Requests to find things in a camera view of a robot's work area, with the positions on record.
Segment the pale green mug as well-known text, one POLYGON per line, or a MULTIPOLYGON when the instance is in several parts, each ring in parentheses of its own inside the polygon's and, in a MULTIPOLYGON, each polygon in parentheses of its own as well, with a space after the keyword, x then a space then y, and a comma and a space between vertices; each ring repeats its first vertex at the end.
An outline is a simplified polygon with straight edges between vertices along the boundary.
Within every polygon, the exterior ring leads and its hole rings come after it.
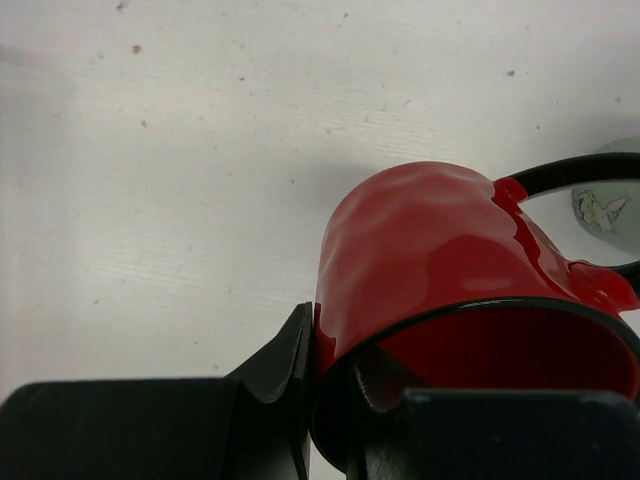
POLYGON ((595 183, 571 191, 578 223, 594 237, 639 254, 639 181, 595 183))

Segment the red mug black handle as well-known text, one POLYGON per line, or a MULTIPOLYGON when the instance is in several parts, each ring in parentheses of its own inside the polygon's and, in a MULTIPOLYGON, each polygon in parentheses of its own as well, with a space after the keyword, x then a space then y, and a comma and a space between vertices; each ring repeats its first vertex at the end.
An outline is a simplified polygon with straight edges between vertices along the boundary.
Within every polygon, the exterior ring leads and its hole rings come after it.
POLYGON ((351 364, 380 349, 437 389, 605 391, 639 412, 639 266, 566 259, 522 211, 534 196, 639 176, 635 153, 491 180, 416 162, 354 188, 323 239, 310 430, 349 476, 351 364))

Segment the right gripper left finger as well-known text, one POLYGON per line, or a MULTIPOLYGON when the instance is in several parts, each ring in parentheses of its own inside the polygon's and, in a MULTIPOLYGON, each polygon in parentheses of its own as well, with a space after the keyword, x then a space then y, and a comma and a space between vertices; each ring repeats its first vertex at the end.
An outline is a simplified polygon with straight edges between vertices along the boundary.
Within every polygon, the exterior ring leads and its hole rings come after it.
POLYGON ((39 382, 1 406, 5 479, 305 479, 313 309, 223 377, 39 382))

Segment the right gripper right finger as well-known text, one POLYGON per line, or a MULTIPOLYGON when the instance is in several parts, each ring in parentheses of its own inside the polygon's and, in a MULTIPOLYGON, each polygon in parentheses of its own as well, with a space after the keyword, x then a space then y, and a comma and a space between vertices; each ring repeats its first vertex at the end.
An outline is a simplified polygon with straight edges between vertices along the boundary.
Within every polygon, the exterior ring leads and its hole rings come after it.
POLYGON ((349 390, 352 479, 639 476, 639 412, 618 394, 437 389, 380 349, 349 390))

